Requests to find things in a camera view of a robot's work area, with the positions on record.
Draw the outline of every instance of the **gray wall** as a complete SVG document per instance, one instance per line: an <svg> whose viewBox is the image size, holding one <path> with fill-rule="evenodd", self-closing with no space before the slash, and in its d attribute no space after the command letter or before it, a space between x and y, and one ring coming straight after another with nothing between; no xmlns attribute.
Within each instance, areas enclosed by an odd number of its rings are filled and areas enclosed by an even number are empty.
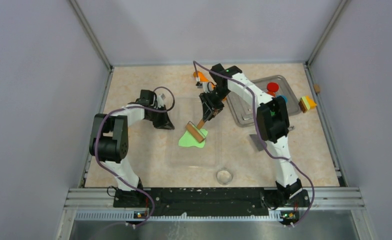
<svg viewBox="0 0 392 240"><path fill-rule="evenodd" d="M392 1L352 1L313 73L349 183L392 239Z"/></svg>
<svg viewBox="0 0 392 240"><path fill-rule="evenodd" d="M52 239L108 72L66 0L0 0L0 239Z"/></svg>
<svg viewBox="0 0 392 240"><path fill-rule="evenodd" d="M340 0L78 0L113 65L303 62Z"/></svg>

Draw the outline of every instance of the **green dough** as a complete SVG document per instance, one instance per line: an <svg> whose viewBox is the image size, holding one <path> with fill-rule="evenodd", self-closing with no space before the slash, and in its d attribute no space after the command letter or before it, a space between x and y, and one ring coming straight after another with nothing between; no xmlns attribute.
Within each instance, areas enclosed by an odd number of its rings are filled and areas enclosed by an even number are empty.
<svg viewBox="0 0 392 240"><path fill-rule="evenodd" d="M206 129L201 128L200 131L203 133L203 135L207 136L208 131ZM180 138L178 141L178 145L180 147L198 147L198 148L203 148L205 146L205 141L202 141L199 143L196 141L196 139L190 134L189 131L185 131L184 135Z"/></svg>

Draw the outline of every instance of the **robotic arm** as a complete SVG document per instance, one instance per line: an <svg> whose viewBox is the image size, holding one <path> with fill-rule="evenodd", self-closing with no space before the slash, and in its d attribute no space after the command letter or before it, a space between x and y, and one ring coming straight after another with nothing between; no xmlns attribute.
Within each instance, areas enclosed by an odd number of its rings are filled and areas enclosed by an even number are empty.
<svg viewBox="0 0 392 240"><path fill-rule="evenodd" d="M268 151L275 157L284 157L292 160L288 145L289 115L286 101L281 97L273 97L256 85L243 74L237 66L224 69L219 63L211 71L238 81L240 84L226 78L209 73L216 82L212 91L205 90L199 95L202 102L203 121L210 121L220 113L224 104L222 100L230 93L239 95L249 105L254 103L259 134L267 145ZM284 159L275 160L276 185L285 198L291 199L302 191L301 180L294 167Z"/></svg>
<svg viewBox="0 0 392 240"><path fill-rule="evenodd" d="M141 181L134 173L127 157L129 149L128 127L140 120L149 120L156 129L174 129L167 112L154 112L150 109L165 111L166 107L163 98L162 96L157 96L153 91L141 90L140 98L135 102L129 103L124 107L124 110L115 112L108 117L103 125L97 149L101 164L114 171L135 188L141 187ZM106 114L101 113L94 116L89 145L92 156L95 155L98 129L105 116ZM103 135L109 132L113 132L112 136ZM132 190L119 179L116 179L116 181L120 190Z"/></svg>

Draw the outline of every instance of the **plastic tray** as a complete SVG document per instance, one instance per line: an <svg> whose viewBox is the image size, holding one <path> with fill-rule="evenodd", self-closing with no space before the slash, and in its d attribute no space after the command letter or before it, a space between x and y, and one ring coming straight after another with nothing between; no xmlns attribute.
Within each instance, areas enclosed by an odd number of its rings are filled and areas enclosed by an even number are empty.
<svg viewBox="0 0 392 240"><path fill-rule="evenodd" d="M267 84L274 82L279 86L276 96L283 95L287 98L286 107L289 116L299 114L301 109L298 105L298 99L290 88L288 81L284 76L275 75L260 78L252 81L261 90L267 91ZM248 127L254 124L254 117L252 113L252 106L245 102L234 92L230 92L227 96L227 103L230 106L231 114L233 115L235 123L239 127Z"/></svg>
<svg viewBox="0 0 392 240"><path fill-rule="evenodd" d="M166 163L179 168L217 168L221 164L221 118L215 117L203 126L208 131L202 148L181 147L179 140L186 132L186 124L202 119L202 103L198 97L177 97L175 107L169 112L175 129L168 131Z"/></svg>

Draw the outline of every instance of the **metal frame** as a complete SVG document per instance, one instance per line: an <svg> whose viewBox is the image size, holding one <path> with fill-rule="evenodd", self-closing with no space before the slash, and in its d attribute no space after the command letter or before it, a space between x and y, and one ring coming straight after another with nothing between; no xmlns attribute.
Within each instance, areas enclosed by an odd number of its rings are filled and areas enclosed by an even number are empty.
<svg viewBox="0 0 392 240"><path fill-rule="evenodd" d="M103 51L99 41L97 40L94 32L92 31L88 21L86 20L85 15L81 11L80 6L78 5L76 0L68 0L70 3L72 9L74 10L74 13L76 14L80 24L82 25L85 33L87 34L89 40L92 42L93 47L105 66L110 69L109 77L106 81L106 87L104 89L103 93L103 98L101 100L100 106L99 106L99 112L103 112L104 107L105 107L105 102L108 96L108 91L109 87L111 84L112 76L113 76L113 66L110 64L105 52ZM316 44L312 54L310 55L309 59L307 62L304 64L305 68L305 73L306 77L308 79L309 87L311 88L313 98L315 102L318 103L318 115L321 121L321 125L324 130L324 134L327 140L327 144L329 146L330 154L332 156L333 162L336 167L336 174L338 178L340 176L343 177L345 176L345 171L342 168L342 165L340 163L340 154L339 151L336 147L335 144L335 139L333 137L333 131L330 128L329 121L327 119L327 113L323 107L323 101L321 99L321 96L316 95L314 93L314 84L315 84L315 79L313 78L312 72L311 72L311 65L316 59L319 51L322 49L322 46L324 43L327 41L330 33L333 31L334 26L336 25L337 20L341 16L342 12L345 10L346 6L350 0L342 0L336 9L335 13L333 14L332 18L330 19L330 22L328 23L326 29L324 30L324 33L322 34L321 38L319 39L318 43ZM91 156L87 156L87 162L86 166L84 169L83 176L86 176L88 167L90 165L91 161ZM273 187L268 187L265 188L266 190L270 189L273 190L275 188ZM309 188L307 189L309 196L312 196L312 190ZM359 238L361 240L366 240L366 239L377 239L375 237L372 225L369 221L368 214L366 211L366 207L361 195L361 192L358 187L316 187L315 188L315 200L314 200L314 205L311 211L333 211L333 210L351 210L354 224L356 227L356 230L358 232ZM103 220L103 219L109 219L110 221L112 218L106 218L106 214L109 213L127 213L127 211L134 211L135 209L133 208L113 208L113 202L114 199L113 197L110 197L107 195L107 190L106 188L72 188L69 190L65 205L64 205L64 210L62 214L62 218L59 224L58 228L58 234L56 239L69 239L74 220L77 215L80 217L90 217L93 219L98 219L98 220ZM278 208L277 211L288 211L290 209L287 209L285 207ZM121 220L126 220L127 217L130 215L122 215L124 218ZM198 218L198 220L203 220L206 221L208 218ZM268 221L268 220L277 220L276 218L262 218L262 217L238 217L236 218L237 221ZM154 218L150 221L174 221L174 220L180 220L180 221L196 221L196 219L189 219L186 218L186 216L177 216L177 217L167 217L167 218Z"/></svg>

